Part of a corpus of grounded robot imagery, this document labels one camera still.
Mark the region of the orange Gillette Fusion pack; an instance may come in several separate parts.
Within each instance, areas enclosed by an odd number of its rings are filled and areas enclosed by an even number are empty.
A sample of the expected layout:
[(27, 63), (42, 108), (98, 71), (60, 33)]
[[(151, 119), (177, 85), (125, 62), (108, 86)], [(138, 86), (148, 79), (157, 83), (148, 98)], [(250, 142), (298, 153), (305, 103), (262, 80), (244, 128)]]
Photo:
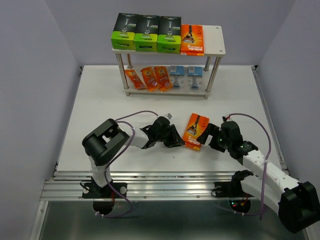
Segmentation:
[(205, 116), (196, 113), (191, 114), (182, 137), (187, 148), (195, 151), (201, 149), (202, 144), (197, 141), (197, 138), (206, 130), (209, 122), (210, 119)]
[(204, 56), (204, 30), (202, 25), (181, 25), (180, 54), (183, 56)]

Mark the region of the orange BIC razor bag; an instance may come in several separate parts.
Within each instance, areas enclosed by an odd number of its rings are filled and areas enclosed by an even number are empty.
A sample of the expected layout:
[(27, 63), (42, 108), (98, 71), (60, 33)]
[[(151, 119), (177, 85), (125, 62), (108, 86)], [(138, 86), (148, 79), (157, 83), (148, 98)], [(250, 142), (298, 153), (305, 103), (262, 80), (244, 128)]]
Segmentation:
[(140, 79), (140, 77), (138, 76), (138, 74), (136, 73), (135, 70), (133, 69), (126, 69), (125, 74), (129, 77), (129, 79), (131, 80), (131, 82), (134, 85), (134, 88), (136, 90), (144, 90), (146, 89), (146, 85), (143, 83), (143, 81)]
[(145, 67), (140, 71), (146, 87), (150, 92), (156, 91), (160, 88), (160, 84), (158, 83), (154, 70), (151, 66)]
[(173, 87), (167, 68), (165, 66), (155, 66), (154, 72), (161, 92), (168, 91)]

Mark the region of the blue clear razor blister pack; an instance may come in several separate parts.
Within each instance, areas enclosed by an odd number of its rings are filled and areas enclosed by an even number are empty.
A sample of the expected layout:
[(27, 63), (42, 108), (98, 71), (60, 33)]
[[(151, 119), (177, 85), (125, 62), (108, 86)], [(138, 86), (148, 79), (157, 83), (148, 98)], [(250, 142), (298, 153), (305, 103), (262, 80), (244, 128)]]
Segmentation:
[(171, 65), (169, 67), (170, 80), (175, 90), (185, 88), (185, 67), (182, 65)]

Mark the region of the black green razor box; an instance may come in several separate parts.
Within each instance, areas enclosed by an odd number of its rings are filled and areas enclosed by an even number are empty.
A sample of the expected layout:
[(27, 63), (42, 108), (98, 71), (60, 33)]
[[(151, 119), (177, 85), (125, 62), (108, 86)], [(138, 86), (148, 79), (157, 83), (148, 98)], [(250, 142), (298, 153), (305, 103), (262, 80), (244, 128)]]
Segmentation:
[(179, 54), (181, 50), (180, 16), (161, 16), (158, 28), (157, 51), (160, 53)]
[(111, 34), (113, 49), (134, 50), (134, 38), (140, 15), (134, 13), (119, 13)]

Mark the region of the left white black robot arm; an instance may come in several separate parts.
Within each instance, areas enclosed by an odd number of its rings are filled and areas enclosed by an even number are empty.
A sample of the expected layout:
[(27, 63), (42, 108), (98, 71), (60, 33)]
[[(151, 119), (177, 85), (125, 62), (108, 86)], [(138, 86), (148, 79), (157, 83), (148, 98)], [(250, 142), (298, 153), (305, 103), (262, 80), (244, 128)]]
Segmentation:
[(170, 123), (170, 115), (159, 116), (142, 128), (135, 128), (126, 121), (107, 119), (83, 140), (82, 146), (89, 157), (91, 180), (81, 183), (82, 198), (110, 199), (127, 196), (128, 184), (114, 182), (111, 177), (111, 164), (125, 152), (128, 147), (149, 149), (156, 143), (163, 143), (166, 148), (185, 145), (175, 125)]

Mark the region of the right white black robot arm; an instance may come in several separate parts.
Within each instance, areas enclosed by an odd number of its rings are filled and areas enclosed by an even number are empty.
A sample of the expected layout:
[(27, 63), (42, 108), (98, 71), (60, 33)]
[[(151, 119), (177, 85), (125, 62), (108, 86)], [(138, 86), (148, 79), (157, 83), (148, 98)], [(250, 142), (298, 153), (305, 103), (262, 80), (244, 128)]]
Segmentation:
[(320, 220), (320, 201), (314, 185), (298, 181), (269, 162), (256, 145), (243, 139), (236, 122), (225, 121), (221, 126), (210, 123), (197, 141), (204, 144), (208, 136), (212, 137), (212, 149), (228, 152), (245, 167), (236, 171), (231, 181), (216, 181), (211, 192), (214, 197), (255, 197), (273, 210), (291, 233)]

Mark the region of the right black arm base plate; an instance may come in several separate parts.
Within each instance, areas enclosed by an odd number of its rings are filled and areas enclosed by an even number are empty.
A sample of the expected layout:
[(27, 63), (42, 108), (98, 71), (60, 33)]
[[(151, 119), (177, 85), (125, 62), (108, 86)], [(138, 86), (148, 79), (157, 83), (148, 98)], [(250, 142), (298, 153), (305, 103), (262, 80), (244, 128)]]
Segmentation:
[(245, 195), (257, 197), (260, 192), (255, 190), (255, 180), (260, 179), (252, 171), (238, 170), (230, 181), (215, 181), (211, 195), (216, 198), (240, 198)]

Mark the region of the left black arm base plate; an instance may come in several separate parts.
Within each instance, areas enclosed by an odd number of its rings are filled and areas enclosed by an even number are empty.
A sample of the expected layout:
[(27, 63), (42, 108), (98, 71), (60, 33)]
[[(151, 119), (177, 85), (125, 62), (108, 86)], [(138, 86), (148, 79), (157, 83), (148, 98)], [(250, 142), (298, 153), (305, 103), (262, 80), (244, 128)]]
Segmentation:
[[(125, 197), (127, 196), (126, 189), (128, 184), (126, 182), (111, 182), (111, 185), (119, 193), (121, 192), (121, 189), (125, 189), (125, 192), (122, 195)], [(108, 185), (99, 187), (94, 181), (81, 181), (80, 186), (82, 187), (83, 199), (121, 199), (121, 197)]]

